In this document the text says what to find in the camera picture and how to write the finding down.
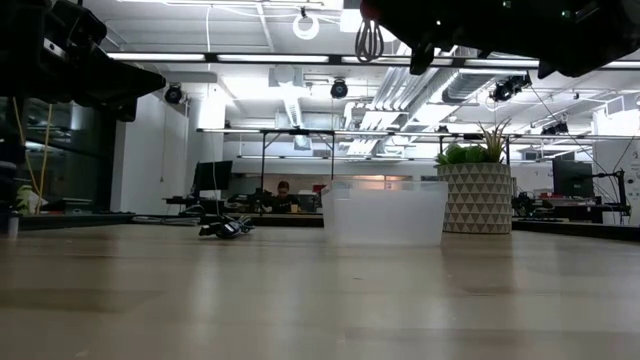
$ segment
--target fluorescent light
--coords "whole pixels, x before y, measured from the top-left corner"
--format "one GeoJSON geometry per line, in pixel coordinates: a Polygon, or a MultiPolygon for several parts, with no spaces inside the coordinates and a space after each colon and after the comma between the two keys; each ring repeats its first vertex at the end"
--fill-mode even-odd
{"type": "Polygon", "coordinates": [[[171,53],[108,53],[113,60],[120,61],[205,61],[204,54],[171,54],[171,53]]]}
{"type": "Polygon", "coordinates": [[[602,67],[603,69],[640,69],[640,61],[614,61],[602,67]]]}
{"type": "Polygon", "coordinates": [[[469,75],[527,75],[526,70],[460,69],[459,72],[469,75]]]}
{"type": "Polygon", "coordinates": [[[440,137],[440,136],[451,136],[451,134],[445,133],[422,133],[422,132],[399,132],[396,133],[397,136],[417,136],[417,137],[440,137]]]}
{"type": "Polygon", "coordinates": [[[336,135],[362,135],[362,136],[388,136],[393,135],[393,132],[387,131],[336,131],[336,135]]]}
{"type": "Polygon", "coordinates": [[[218,61],[246,63],[328,63],[329,57],[324,55],[224,54],[218,55],[218,61]]]}
{"type": "MultiPolygon", "coordinates": [[[[361,61],[355,56],[343,56],[342,62],[345,64],[360,64],[361,61]]],[[[407,56],[381,56],[367,64],[380,64],[380,65],[396,65],[396,66],[409,66],[411,64],[411,58],[407,56]]]]}
{"type": "Polygon", "coordinates": [[[535,70],[538,68],[538,60],[534,59],[467,59],[465,66],[476,67],[521,67],[535,70]]]}
{"type": "Polygon", "coordinates": [[[198,129],[198,131],[211,132],[211,133],[225,133],[225,134],[231,134],[231,133],[255,134],[260,132],[260,130],[258,129],[202,129],[202,128],[198,129]]]}
{"type": "Polygon", "coordinates": [[[256,3],[260,3],[267,7],[292,7],[292,6],[306,6],[308,8],[323,8],[322,2],[307,2],[307,1],[255,1],[255,0],[118,0],[119,2],[136,2],[136,3],[156,3],[165,5],[226,5],[226,6],[255,6],[256,3]]]}
{"type": "Polygon", "coordinates": [[[291,160],[326,160],[322,156],[282,156],[280,158],[291,160]]]}

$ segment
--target cable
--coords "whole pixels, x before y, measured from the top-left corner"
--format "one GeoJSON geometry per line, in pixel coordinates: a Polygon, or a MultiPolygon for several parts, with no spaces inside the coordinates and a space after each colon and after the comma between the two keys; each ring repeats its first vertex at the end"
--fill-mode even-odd
{"type": "Polygon", "coordinates": [[[47,157],[49,155],[49,133],[51,130],[51,117],[53,114],[53,105],[49,104],[49,116],[47,117],[47,130],[44,136],[44,159],[42,160],[42,170],[40,170],[40,195],[36,204],[36,215],[40,215],[40,207],[42,206],[42,193],[44,192],[44,176],[47,170],[47,157]]]}
{"type": "Polygon", "coordinates": [[[376,20],[364,19],[356,34],[356,57],[362,63],[370,63],[384,54],[382,30],[376,20]]]}
{"type": "MultiPolygon", "coordinates": [[[[558,120],[558,118],[556,117],[556,115],[553,113],[553,111],[551,111],[551,109],[549,109],[549,106],[547,106],[547,104],[545,104],[544,100],[542,100],[542,97],[540,97],[540,95],[538,94],[538,92],[536,91],[536,89],[533,87],[533,85],[531,85],[529,88],[531,89],[531,91],[533,91],[533,93],[536,95],[536,97],[538,98],[538,100],[540,100],[540,103],[542,104],[542,106],[544,106],[544,108],[545,108],[545,109],[547,109],[547,112],[549,112],[549,115],[551,115],[551,118],[553,118],[553,120],[555,120],[555,121],[557,121],[557,122],[560,122],[560,121],[558,120]]],[[[593,155],[589,154],[589,152],[585,149],[585,147],[584,147],[584,146],[582,146],[582,144],[580,144],[580,143],[578,142],[578,140],[576,140],[576,138],[575,138],[575,137],[573,137],[573,135],[571,135],[571,134],[569,134],[569,133],[567,133],[567,135],[569,135],[569,137],[571,138],[571,140],[573,140],[573,142],[575,142],[575,143],[576,143],[576,145],[578,145],[578,147],[580,147],[580,149],[582,150],[582,152],[584,152],[585,154],[587,154],[587,156],[588,156],[588,157],[590,157],[590,158],[591,158],[591,160],[593,160],[593,163],[594,163],[594,164],[596,164],[596,165],[597,165],[597,166],[602,170],[602,172],[604,172],[604,173],[606,173],[606,172],[607,172],[607,171],[602,167],[602,165],[600,165],[600,164],[596,161],[596,159],[593,157],[593,155]]],[[[616,200],[616,201],[617,201],[618,203],[620,203],[620,200],[619,200],[620,198],[618,197],[618,193],[617,193],[617,191],[616,191],[616,187],[615,187],[615,185],[613,184],[613,180],[612,180],[611,178],[609,178],[609,182],[611,182],[611,187],[613,188],[613,192],[614,192],[614,194],[616,195],[616,199],[618,199],[618,200],[616,200]]]]}
{"type": "MultiPolygon", "coordinates": [[[[18,125],[18,131],[20,132],[20,140],[22,141],[22,146],[27,146],[27,140],[24,136],[24,131],[22,130],[22,123],[20,122],[20,112],[18,111],[18,102],[16,98],[13,98],[13,109],[15,112],[16,123],[18,125]]],[[[31,161],[29,160],[29,153],[25,154],[25,159],[27,160],[27,168],[29,169],[29,175],[31,175],[31,184],[33,185],[33,190],[40,197],[40,189],[38,188],[38,184],[36,183],[36,177],[33,175],[33,168],[31,167],[31,161]]]]}

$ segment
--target light fixture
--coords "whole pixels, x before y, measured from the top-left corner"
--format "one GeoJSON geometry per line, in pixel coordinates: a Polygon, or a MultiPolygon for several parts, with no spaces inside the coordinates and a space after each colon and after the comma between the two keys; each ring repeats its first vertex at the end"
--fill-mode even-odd
{"type": "Polygon", "coordinates": [[[256,134],[259,133],[258,129],[203,129],[199,128],[200,132],[209,132],[209,133],[225,133],[225,134],[256,134]]]}
{"type": "Polygon", "coordinates": [[[336,131],[336,135],[389,136],[393,131],[336,131]]]}
{"type": "Polygon", "coordinates": [[[480,68],[517,67],[530,70],[538,69],[538,60],[534,59],[467,59],[465,66],[480,68]]]}
{"type": "Polygon", "coordinates": [[[266,7],[298,7],[305,6],[307,8],[323,8],[324,3],[318,1],[280,1],[280,0],[118,0],[119,2],[137,2],[137,3],[156,3],[165,5],[192,5],[192,6],[251,6],[262,4],[266,7]]]}
{"type": "Polygon", "coordinates": [[[325,55],[262,55],[262,54],[223,54],[218,55],[219,62],[235,63],[295,63],[326,64],[329,56],[325,55]]]}
{"type": "MultiPolygon", "coordinates": [[[[345,64],[360,64],[360,60],[358,60],[355,56],[343,56],[342,62],[345,64]]],[[[408,56],[381,56],[375,60],[372,60],[368,64],[376,64],[376,65],[395,65],[395,66],[409,66],[411,64],[411,58],[408,56]]]]}
{"type": "Polygon", "coordinates": [[[295,18],[295,20],[293,20],[293,33],[299,39],[302,39],[302,40],[313,40],[320,33],[320,21],[318,20],[317,17],[315,17],[313,15],[307,15],[306,13],[304,14],[304,16],[302,14],[298,15],[295,18]],[[311,20],[311,27],[308,28],[307,30],[302,30],[300,28],[300,21],[302,21],[304,19],[310,19],[311,20]]]}
{"type": "Polygon", "coordinates": [[[423,132],[399,132],[396,133],[397,136],[415,136],[415,137],[440,137],[440,136],[449,136],[451,134],[444,133],[423,133],[423,132]]]}
{"type": "Polygon", "coordinates": [[[151,61],[151,62],[203,62],[205,61],[204,54],[194,53],[108,53],[107,54],[113,60],[119,61],[151,61]]]}
{"type": "Polygon", "coordinates": [[[462,75],[527,75],[526,70],[460,69],[462,75]]]}
{"type": "MultiPolygon", "coordinates": [[[[260,155],[238,155],[237,158],[238,159],[262,160],[262,156],[260,156],[260,155]]],[[[280,156],[265,155],[264,158],[265,159],[270,159],[270,160],[275,160],[275,159],[280,159],[280,156]]]]}
{"type": "Polygon", "coordinates": [[[640,69],[640,61],[618,60],[602,67],[603,69],[640,69]]]}

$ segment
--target potted plant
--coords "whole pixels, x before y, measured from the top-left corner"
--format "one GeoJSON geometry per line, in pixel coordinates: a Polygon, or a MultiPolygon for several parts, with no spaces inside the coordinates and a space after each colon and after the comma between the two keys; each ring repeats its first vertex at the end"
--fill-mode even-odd
{"type": "Polygon", "coordinates": [[[451,144],[438,155],[438,178],[449,184],[444,231],[468,234],[511,232],[511,168],[503,164],[509,121],[487,131],[482,125],[484,146],[451,144]]]}

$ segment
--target window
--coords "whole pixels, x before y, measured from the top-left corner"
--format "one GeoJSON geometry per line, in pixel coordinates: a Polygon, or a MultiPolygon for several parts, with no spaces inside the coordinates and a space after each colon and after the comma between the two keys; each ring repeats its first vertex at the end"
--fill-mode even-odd
{"type": "MultiPolygon", "coordinates": [[[[36,186],[40,186],[49,105],[37,99],[18,104],[24,113],[22,126],[27,138],[27,156],[36,186]]],[[[0,98],[0,121],[17,128],[12,99],[0,98]]],[[[84,207],[86,211],[108,210],[114,142],[114,120],[77,104],[53,105],[42,189],[44,200],[49,203],[62,199],[83,200],[89,204],[84,207]]],[[[19,184],[33,189],[26,163],[18,169],[17,178],[19,184]]]]}

